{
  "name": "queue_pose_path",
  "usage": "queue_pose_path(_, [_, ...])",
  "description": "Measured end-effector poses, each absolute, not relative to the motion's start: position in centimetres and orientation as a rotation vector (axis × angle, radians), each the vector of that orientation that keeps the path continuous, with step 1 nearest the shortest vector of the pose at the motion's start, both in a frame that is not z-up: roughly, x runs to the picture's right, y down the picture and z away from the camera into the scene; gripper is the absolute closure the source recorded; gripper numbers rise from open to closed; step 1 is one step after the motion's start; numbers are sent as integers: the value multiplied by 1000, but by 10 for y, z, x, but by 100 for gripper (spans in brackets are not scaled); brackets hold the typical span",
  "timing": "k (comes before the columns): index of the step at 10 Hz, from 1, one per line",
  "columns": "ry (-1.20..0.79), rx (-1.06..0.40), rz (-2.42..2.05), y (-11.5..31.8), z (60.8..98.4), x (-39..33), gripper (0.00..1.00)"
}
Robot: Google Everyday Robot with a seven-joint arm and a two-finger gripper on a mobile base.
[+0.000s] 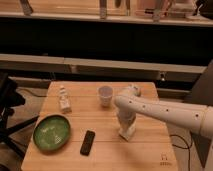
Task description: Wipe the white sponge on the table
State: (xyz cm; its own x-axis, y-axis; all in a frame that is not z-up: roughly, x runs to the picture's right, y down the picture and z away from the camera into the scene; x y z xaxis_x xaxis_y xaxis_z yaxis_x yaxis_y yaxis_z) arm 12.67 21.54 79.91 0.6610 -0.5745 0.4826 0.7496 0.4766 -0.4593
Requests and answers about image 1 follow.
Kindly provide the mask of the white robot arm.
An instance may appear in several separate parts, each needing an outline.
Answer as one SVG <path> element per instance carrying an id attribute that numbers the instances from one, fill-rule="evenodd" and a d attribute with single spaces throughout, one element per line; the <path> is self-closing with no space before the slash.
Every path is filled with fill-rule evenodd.
<path id="1" fill-rule="evenodd" d="M 114 98 L 118 108 L 119 134 L 129 140 L 135 132 L 137 114 L 174 124 L 181 128 L 213 138 L 213 107 L 177 102 L 166 102 L 139 97 L 137 86 L 128 86 Z"/>

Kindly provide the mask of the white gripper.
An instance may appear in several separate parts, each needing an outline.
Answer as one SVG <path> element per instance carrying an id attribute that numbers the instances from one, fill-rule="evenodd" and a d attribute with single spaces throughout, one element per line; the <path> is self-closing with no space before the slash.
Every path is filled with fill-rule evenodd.
<path id="1" fill-rule="evenodd" d="M 119 110 L 117 118 L 120 124 L 121 133 L 130 133 L 134 130 L 136 114 L 130 111 Z"/>

